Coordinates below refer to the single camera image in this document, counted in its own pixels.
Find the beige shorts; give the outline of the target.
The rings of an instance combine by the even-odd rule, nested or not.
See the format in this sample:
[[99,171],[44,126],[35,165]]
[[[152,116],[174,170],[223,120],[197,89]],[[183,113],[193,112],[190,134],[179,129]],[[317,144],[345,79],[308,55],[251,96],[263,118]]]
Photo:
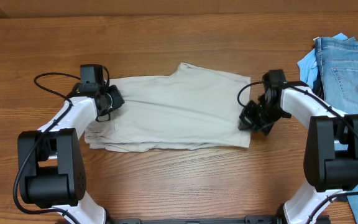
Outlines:
[[113,79],[125,103],[110,121],[93,122],[85,141],[93,149],[145,152],[250,145],[238,128],[238,92],[250,77],[181,63],[170,76]]

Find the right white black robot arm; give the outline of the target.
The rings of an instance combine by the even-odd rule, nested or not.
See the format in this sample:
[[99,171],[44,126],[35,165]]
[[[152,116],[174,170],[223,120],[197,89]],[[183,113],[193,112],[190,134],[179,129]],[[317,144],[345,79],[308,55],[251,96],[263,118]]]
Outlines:
[[337,198],[358,194],[358,114],[337,110],[304,82],[289,82],[283,70],[261,79],[264,93],[242,105],[238,128],[268,135],[281,118],[296,118],[307,130],[306,180],[274,215],[248,215],[245,223],[330,223],[323,215]]

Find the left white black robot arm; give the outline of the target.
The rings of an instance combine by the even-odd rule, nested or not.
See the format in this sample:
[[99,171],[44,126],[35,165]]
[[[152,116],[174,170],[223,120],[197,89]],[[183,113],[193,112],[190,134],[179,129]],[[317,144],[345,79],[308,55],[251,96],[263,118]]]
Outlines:
[[86,191],[80,137],[91,123],[110,121],[125,101],[104,65],[81,65],[77,80],[47,124],[18,136],[13,201],[29,215],[58,213],[69,223],[113,223]]

